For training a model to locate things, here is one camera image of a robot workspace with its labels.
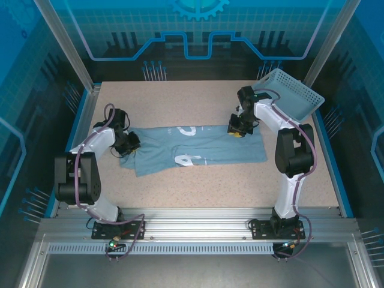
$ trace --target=light blue plastic basket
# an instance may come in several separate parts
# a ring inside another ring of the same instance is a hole
[[[268,88],[281,96],[276,106],[293,120],[303,123],[321,104],[324,98],[281,69],[274,69],[257,81],[253,89]],[[277,96],[265,91],[272,99]]]

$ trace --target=blue basket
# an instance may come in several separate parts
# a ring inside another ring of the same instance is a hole
[[[274,69],[268,73],[257,81],[252,88],[268,88],[278,92],[281,99],[276,101],[276,106],[288,117],[299,123],[303,123],[324,103],[324,98],[318,93],[280,69]],[[277,98],[274,93],[265,92],[268,93],[272,99]]]

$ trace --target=metal post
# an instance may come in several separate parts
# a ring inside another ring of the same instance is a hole
[[[347,0],[342,7],[335,23],[325,38],[323,45],[321,46],[315,60],[312,63],[311,68],[309,69],[303,81],[303,83],[308,87],[312,87],[314,81],[316,80],[325,62],[327,61],[332,50],[344,32],[347,24],[349,23],[349,20],[352,18],[359,3],[360,0]]]
[[[73,45],[70,36],[61,23],[56,10],[53,8],[49,0],[34,0],[34,2],[58,41],[61,49],[67,56],[80,81],[83,83],[84,88],[87,89],[88,92],[92,93],[94,90],[94,83],[75,46]]]

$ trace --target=table surface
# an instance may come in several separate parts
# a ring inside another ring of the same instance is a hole
[[[113,103],[137,128],[227,125],[236,113],[237,91],[253,83],[103,82],[92,123],[102,121],[104,106]],[[268,158],[264,163],[176,167],[136,177],[107,151],[98,161],[103,193],[123,208],[273,207],[281,178],[274,161],[276,135],[262,122],[260,132]],[[316,132],[315,146],[317,169],[305,180],[299,205],[338,206]]]

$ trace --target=glass panel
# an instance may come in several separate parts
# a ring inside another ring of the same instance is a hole
[[[362,1],[313,88],[352,211],[362,232],[384,230],[384,2]],[[380,266],[379,237],[368,242]],[[384,270],[377,267],[384,278]]]
[[[53,0],[95,82],[303,79],[344,0]]]
[[[0,287],[17,287],[84,88],[33,1],[0,1],[0,39]]]

